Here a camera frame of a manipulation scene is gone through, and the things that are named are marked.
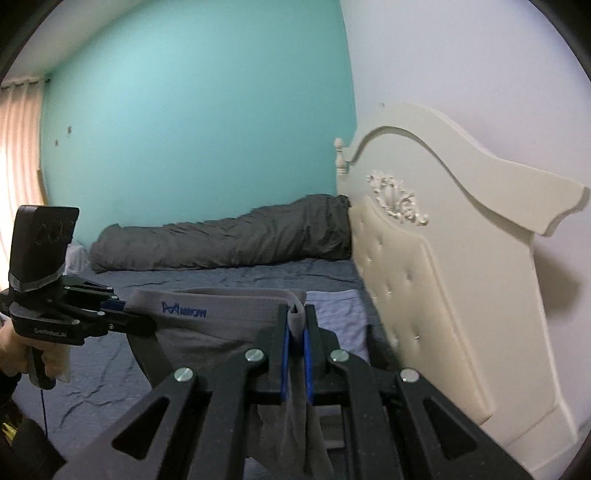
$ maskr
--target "gray bedsheet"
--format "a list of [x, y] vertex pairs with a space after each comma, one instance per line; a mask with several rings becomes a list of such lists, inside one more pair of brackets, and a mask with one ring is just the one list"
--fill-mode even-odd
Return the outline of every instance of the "gray bedsheet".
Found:
[[[353, 262], [349, 260], [330, 262], [306, 259], [273, 266], [193, 271], [95, 274], [88, 270], [82, 276], [113, 286], [123, 300], [141, 287], [157, 290], [211, 286], [292, 288], [316, 292], [357, 290], [369, 323], [379, 325], [377, 312], [363, 289]], [[335, 309], [333, 317], [343, 316], [347, 308], [358, 314], [358, 306], [345, 306], [350, 296], [342, 294], [340, 301], [335, 301], [334, 297], [331, 299]], [[322, 301], [322, 294], [314, 293], [312, 299], [314, 303]], [[320, 308], [325, 310], [323, 316], [331, 315], [330, 302]], [[72, 383], [58, 382], [55, 389], [45, 394], [50, 439], [67, 458], [86, 446], [150, 390], [123, 334], [111, 333], [101, 338], [89, 338], [84, 347], [73, 348], [71, 359]], [[39, 390], [24, 379], [14, 398], [27, 416], [42, 424]]]
[[268, 265], [351, 257], [349, 199], [308, 195], [238, 218], [159, 227], [111, 225], [90, 248], [95, 271]]

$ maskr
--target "mattress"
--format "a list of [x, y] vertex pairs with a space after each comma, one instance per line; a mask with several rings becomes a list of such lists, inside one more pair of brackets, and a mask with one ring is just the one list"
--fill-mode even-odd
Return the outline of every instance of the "mattress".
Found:
[[[377, 326], [377, 337], [382, 335], [378, 314], [349, 260], [307, 259], [242, 268], [101, 274], [88, 269], [80, 276], [112, 286], [122, 300], [142, 287], [152, 290], [213, 286], [305, 290], [310, 292], [309, 303], [316, 305], [319, 322], [328, 319], [325, 321], [341, 323], [341, 331], [348, 332], [355, 330], [355, 322], [369, 322]], [[346, 342], [353, 351], [357, 350], [351, 345], [359, 344], [358, 336], [339, 336], [339, 340]], [[66, 458], [90, 443], [150, 390], [123, 334], [89, 338], [85, 346], [72, 349], [71, 359], [72, 382], [58, 382], [55, 389], [45, 392], [49, 437]], [[43, 424], [39, 390], [26, 379], [20, 382], [14, 399], [25, 415]]]

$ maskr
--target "printed logo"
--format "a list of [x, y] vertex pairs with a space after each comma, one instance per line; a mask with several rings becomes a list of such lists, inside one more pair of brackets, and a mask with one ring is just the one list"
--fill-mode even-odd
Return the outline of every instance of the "printed logo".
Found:
[[53, 330], [41, 330], [39, 328], [34, 328], [33, 332], [38, 333], [39, 335], [49, 335], [52, 337], [67, 337], [66, 332], [54, 332]]
[[202, 309], [193, 309], [191, 307], [185, 308], [181, 307], [178, 303], [174, 305], [167, 305], [165, 301], [162, 302], [162, 313], [170, 313], [170, 314], [177, 314], [183, 315], [185, 317], [203, 317], [207, 315], [207, 310]]

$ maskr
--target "gripper handle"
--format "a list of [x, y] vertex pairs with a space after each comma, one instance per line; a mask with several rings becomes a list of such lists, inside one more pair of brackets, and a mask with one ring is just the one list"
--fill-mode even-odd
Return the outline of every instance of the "gripper handle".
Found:
[[41, 358], [43, 352], [33, 347], [29, 347], [27, 352], [27, 365], [29, 369], [29, 380], [36, 387], [43, 390], [51, 390], [56, 386], [56, 379], [49, 378], [45, 373], [45, 364]]

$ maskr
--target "yellow object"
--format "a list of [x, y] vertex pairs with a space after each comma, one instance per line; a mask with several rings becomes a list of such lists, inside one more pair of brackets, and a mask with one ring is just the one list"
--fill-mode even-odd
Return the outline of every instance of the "yellow object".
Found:
[[8, 443], [10, 445], [12, 445], [12, 441], [14, 440], [14, 436], [17, 434], [16, 428], [14, 428], [12, 425], [10, 425], [8, 423], [3, 423], [2, 424], [2, 431], [4, 432], [4, 435], [5, 435]]

